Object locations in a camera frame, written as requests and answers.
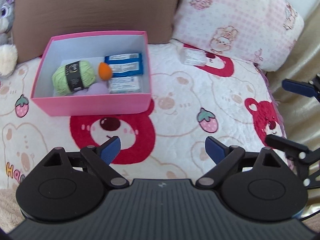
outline gray plush toy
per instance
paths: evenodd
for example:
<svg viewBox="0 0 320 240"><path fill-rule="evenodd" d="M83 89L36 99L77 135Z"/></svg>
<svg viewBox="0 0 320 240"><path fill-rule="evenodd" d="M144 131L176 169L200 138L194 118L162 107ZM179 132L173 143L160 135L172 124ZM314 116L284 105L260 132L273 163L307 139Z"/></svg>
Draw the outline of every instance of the gray plush toy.
<svg viewBox="0 0 320 240"><path fill-rule="evenodd" d="M0 0L0 78L12 74L17 64L17 48L9 44L8 32L14 21L14 0Z"/></svg>

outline orange pom pom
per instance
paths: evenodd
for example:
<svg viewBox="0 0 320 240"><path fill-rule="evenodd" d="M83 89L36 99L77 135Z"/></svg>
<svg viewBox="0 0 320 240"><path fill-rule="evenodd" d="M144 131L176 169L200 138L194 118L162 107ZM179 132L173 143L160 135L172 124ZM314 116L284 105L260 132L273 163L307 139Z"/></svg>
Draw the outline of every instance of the orange pom pom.
<svg viewBox="0 0 320 240"><path fill-rule="evenodd" d="M112 78L112 69L105 62L101 62L98 68L99 77L106 81Z"/></svg>

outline strawberry print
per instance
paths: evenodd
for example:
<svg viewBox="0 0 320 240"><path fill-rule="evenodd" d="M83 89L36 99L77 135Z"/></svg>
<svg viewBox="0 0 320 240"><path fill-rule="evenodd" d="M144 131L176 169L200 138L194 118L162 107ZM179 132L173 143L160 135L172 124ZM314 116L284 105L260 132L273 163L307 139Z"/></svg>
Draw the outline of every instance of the strawberry print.
<svg viewBox="0 0 320 240"><path fill-rule="evenodd" d="M15 107L17 117L22 118L29 111L29 100L22 94L17 100Z"/></svg>
<svg viewBox="0 0 320 240"><path fill-rule="evenodd" d="M200 109L197 119L202 130L208 133L215 133L218 130L218 121L216 116L204 108Z"/></svg>

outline plastic wrapped item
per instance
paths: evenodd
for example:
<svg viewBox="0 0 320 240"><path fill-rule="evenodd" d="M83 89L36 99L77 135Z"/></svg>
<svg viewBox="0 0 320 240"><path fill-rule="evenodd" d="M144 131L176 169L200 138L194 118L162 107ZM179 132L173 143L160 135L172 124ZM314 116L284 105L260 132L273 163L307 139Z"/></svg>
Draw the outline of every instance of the plastic wrapped item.
<svg viewBox="0 0 320 240"><path fill-rule="evenodd" d="M207 56L201 49L182 48L180 60L185 65L205 66Z"/></svg>
<svg viewBox="0 0 320 240"><path fill-rule="evenodd" d="M140 77L118 77L109 80L111 94L138 93L141 91Z"/></svg>

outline beige curtain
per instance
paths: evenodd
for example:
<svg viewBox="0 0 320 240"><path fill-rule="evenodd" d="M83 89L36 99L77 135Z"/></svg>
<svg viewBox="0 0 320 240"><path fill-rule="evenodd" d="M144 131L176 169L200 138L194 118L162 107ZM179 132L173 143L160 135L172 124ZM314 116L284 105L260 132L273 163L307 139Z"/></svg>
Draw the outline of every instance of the beige curtain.
<svg viewBox="0 0 320 240"><path fill-rule="evenodd" d="M320 5L308 18L305 29L287 61L276 72L267 74L270 89L278 109L284 118L287 137L305 144L310 150L320 147L320 103L315 98L306 98L282 89L281 82L289 78L308 82L320 73ZM315 164L310 173L319 170ZM320 189L309 191L309 203L305 215L320 209Z"/></svg>

